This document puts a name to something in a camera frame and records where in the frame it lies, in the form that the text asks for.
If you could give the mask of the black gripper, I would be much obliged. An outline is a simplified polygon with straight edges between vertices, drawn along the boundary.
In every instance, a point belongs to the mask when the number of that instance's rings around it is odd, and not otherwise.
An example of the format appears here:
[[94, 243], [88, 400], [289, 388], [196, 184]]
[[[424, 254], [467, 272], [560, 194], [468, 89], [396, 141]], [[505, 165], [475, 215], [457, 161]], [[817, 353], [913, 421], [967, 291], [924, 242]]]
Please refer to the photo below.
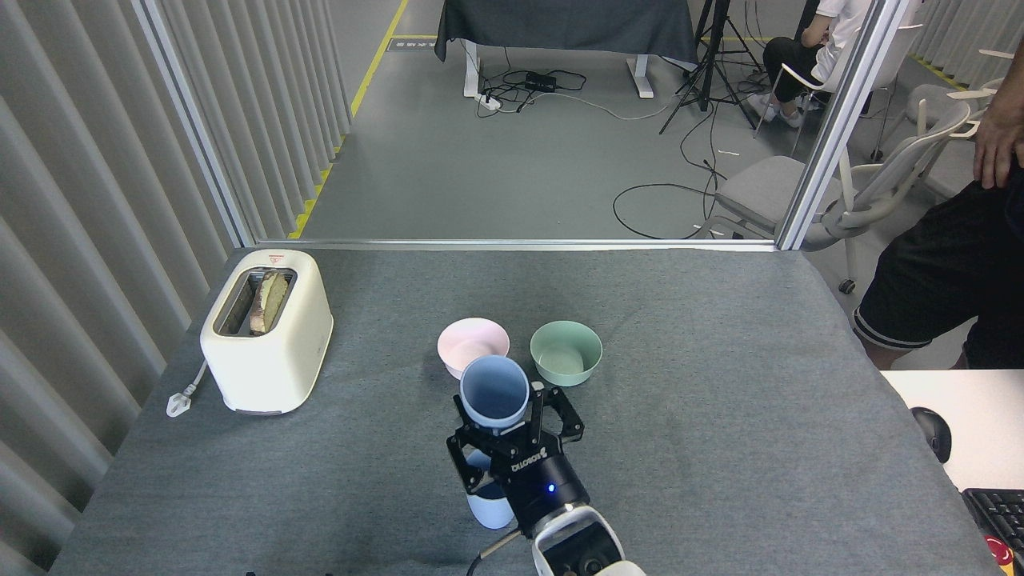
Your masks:
[[[588, 506], [589, 493], [579, 480], [560, 440], [575, 442], [584, 434], [584, 423], [568, 397], [559, 387], [530, 384], [530, 418], [527, 423], [527, 445], [518, 448], [515, 456], [494, 454], [500, 433], [476, 423], [460, 396], [453, 396], [462, 424], [447, 437], [451, 462], [456, 467], [467, 494], [477, 494], [483, 487], [497, 482], [511, 506], [517, 527], [524, 535], [534, 535], [545, 524], [563, 515], [566, 506]], [[551, 408], [561, 423], [556, 438], [544, 438], [541, 444], [542, 416]], [[490, 464], [477, 468], [468, 463], [465, 448], [479, 449], [490, 456]]]

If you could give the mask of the person's hand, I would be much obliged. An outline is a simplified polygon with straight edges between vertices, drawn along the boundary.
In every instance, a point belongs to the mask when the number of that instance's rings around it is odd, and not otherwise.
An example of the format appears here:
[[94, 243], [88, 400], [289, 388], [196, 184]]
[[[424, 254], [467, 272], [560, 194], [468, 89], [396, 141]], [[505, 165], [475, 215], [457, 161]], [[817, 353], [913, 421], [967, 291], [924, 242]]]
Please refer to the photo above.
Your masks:
[[974, 178], [984, 189], [1004, 187], [1014, 154], [1022, 153], [1022, 108], [992, 101], [975, 135]]

